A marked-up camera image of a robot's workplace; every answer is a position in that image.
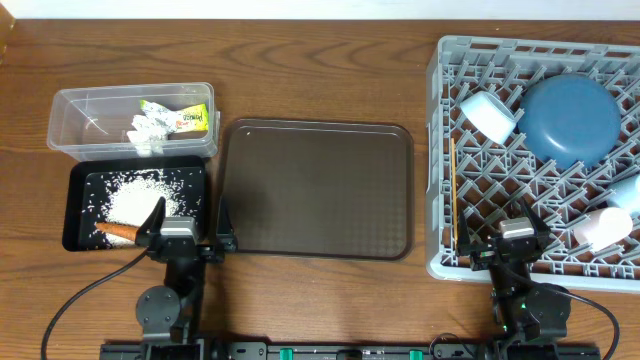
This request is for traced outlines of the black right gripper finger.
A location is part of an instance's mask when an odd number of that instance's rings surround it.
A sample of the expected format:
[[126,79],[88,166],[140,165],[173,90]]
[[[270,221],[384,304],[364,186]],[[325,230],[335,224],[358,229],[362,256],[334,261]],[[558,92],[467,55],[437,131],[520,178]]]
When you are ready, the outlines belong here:
[[471,253],[471,240],[466,217],[461,213],[457,218],[456,227],[456,254],[468,256]]
[[527,202],[521,198],[518,200],[521,212],[531,222],[533,228],[533,236],[536,238],[538,244],[550,244],[551,243],[551,229],[550,227],[532,210]]

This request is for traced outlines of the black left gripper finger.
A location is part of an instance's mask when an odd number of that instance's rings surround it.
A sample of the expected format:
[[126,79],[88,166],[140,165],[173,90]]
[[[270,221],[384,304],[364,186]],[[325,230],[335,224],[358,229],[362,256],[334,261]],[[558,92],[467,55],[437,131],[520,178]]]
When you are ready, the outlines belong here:
[[216,223],[216,244],[225,252],[236,252],[238,240],[235,235],[226,200],[221,197],[218,205]]
[[136,231],[135,244],[139,247],[149,247],[160,235],[165,216],[166,199],[160,197],[150,215]]

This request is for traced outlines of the wooden chopstick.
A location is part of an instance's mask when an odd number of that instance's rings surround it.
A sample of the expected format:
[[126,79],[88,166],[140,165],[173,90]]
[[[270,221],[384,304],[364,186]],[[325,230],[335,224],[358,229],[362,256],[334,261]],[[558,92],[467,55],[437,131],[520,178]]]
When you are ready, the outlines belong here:
[[457,210],[457,181],[456,181],[456,143],[453,137],[449,143],[450,165],[451,165],[451,207],[452,207],[452,236],[453,248],[457,249],[458,241],[458,210]]

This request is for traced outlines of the orange carrot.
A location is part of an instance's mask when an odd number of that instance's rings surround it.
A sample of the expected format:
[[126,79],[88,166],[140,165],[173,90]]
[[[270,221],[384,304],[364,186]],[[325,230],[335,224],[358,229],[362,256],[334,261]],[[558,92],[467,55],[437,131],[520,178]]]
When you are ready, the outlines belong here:
[[138,228],[116,223],[96,223],[96,228],[108,235],[117,236],[131,242],[136,241]]

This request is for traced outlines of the pink paper cup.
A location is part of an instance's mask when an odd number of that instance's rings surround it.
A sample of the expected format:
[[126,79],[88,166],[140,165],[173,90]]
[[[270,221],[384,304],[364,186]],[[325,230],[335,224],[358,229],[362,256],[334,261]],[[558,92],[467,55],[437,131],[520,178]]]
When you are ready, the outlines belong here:
[[629,213],[617,207],[592,211],[573,228],[580,245],[588,244],[592,252],[599,252],[629,235],[633,221]]

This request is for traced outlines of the light blue small cup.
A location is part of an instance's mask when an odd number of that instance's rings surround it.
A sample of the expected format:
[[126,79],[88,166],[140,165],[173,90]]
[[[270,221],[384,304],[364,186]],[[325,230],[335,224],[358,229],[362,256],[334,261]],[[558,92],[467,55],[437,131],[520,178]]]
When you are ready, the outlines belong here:
[[607,205],[623,209],[630,216],[637,217],[640,212],[639,182],[639,175],[636,174],[611,184],[608,187],[611,193]]

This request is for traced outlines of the white tissue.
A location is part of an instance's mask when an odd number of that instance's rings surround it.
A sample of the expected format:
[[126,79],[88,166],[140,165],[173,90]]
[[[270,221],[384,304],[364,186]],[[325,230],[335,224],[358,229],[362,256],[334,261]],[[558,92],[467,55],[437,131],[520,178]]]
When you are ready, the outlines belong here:
[[126,135],[140,157],[164,154],[162,143],[168,139],[169,135],[165,127],[143,115],[135,115],[132,126],[134,129],[127,131]]

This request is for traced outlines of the dark blue plate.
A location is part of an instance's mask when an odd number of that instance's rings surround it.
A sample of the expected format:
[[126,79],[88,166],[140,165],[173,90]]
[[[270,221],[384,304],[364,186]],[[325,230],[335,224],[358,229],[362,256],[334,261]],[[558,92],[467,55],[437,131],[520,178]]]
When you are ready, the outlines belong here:
[[613,149],[621,114],[610,92],[582,75],[564,74],[530,88],[520,102],[518,130],[539,160],[560,169],[580,162],[591,167]]

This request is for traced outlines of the yellow snack wrapper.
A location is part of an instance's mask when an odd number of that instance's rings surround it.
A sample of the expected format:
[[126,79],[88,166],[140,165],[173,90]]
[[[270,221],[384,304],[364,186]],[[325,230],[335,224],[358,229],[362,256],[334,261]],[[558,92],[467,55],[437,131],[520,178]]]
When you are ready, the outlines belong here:
[[165,106],[140,101],[144,115],[168,133],[201,132],[209,130],[209,112],[205,104],[193,105],[181,110],[169,110]]

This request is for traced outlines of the light blue rice bowl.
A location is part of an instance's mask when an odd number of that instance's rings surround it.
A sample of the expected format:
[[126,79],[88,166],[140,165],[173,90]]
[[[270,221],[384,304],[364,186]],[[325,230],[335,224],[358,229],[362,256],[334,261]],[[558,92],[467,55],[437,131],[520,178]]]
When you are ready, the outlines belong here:
[[496,144],[504,144],[517,124],[511,110],[487,91],[462,101],[460,109],[477,130]]

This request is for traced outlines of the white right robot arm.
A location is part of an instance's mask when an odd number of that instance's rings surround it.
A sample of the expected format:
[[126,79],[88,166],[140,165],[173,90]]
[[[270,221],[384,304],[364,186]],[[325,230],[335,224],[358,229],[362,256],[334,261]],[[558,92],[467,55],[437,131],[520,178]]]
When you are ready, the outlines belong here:
[[[524,200],[519,216],[503,220],[500,230],[482,241],[472,241],[466,217],[454,219],[455,251],[470,259],[473,271],[488,271],[492,283],[494,318],[503,333],[472,350],[461,347],[471,359],[610,359],[618,348],[620,325],[601,304],[566,288],[531,279],[529,265],[551,244],[550,227]],[[568,334],[567,321],[575,300],[602,312],[613,326],[605,354],[597,347],[560,346]]]

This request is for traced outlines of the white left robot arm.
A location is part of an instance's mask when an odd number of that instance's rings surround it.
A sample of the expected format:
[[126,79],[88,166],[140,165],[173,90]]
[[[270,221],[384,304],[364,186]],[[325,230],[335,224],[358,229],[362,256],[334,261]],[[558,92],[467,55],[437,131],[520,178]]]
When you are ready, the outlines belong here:
[[220,264],[235,252],[238,240],[225,201],[218,205],[214,238],[198,240],[195,220],[168,217],[166,199],[160,198],[139,227],[114,223],[98,224],[99,230],[123,235],[143,252],[120,269],[92,282],[74,294],[57,311],[42,337],[40,357],[47,357],[55,325],[68,308],[83,295],[123,274],[144,258],[166,265],[164,283],[145,290],[136,303],[136,319],[143,330],[139,344],[105,344],[108,359],[223,359],[226,349],[213,340],[197,337],[208,264]]

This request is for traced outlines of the grey dishwasher rack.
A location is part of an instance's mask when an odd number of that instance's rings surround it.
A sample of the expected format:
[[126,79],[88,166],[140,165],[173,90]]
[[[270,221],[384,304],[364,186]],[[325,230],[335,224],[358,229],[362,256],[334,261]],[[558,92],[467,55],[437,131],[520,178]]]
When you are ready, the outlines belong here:
[[[524,93],[556,75],[603,85],[620,113],[620,136],[598,164],[560,169],[525,146],[521,134],[500,145],[474,128],[460,109],[480,91],[517,110]],[[620,293],[639,289],[639,234],[599,252],[575,240],[573,228],[607,204],[608,187],[639,171],[639,50],[635,46],[447,35],[426,70],[429,140],[425,193],[426,268],[440,280],[485,282],[456,255],[452,236],[449,143],[456,143],[457,210],[474,238],[493,233],[523,198],[551,228],[552,242],[532,266],[539,282]]]

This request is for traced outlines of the black waste tray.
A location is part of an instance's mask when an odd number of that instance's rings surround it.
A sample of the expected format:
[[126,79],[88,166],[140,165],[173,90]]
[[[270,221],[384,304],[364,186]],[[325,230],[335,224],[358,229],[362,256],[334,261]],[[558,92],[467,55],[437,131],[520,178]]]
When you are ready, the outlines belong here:
[[80,207],[82,205],[84,181],[92,173],[109,171],[127,171],[144,169],[168,169],[182,167],[199,167],[206,173],[206,190],[204,193],[204,214],[200,222],[196,220],[199,233],[203,233],[205,219],[208,215],[208,185],[209,179],[205,162],[197,156],[157,157],[141,159],[104,160],[81,162],[71,171],[67,196],[65,219],[62,235],[62,245],[67,251],[88,251],[79,247]]

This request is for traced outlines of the clear plastic waste bin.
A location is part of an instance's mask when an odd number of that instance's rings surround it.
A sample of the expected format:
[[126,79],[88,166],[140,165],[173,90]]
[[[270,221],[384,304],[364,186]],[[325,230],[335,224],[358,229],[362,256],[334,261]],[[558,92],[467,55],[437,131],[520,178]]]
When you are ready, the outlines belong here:
[[58,91],[51,108],[47,145],[78,161],[140,157],[126,132],[133,130],[135,115],[144,115],[140,101],[181,110],[205,104],[209,130],[169,133],[162,156],[211,157],[218,152],[220,114],[214,88],[206,82],[122,85]]

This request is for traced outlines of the spilled white rice pile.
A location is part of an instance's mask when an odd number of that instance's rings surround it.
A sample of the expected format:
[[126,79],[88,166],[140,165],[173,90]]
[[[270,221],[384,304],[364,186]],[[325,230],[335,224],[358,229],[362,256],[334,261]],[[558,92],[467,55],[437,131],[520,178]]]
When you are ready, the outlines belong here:
[[200,222],[205,190],[206,173],[199,167],[92,173],[84,181],[79,247],[82,250],[130,247],[130,241],[106,234],[96,225],[140,226],[160,198],[166,200],[168,217],[192,217]]

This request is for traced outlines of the brown serving tray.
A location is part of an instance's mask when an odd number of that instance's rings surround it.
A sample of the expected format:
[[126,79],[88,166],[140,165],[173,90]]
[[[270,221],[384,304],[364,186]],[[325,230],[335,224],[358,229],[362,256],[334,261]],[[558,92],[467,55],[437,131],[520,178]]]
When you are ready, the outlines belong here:
[[413,139],[399,125],[241,119],[222,174],[240,253],[398,261],[412,250]]

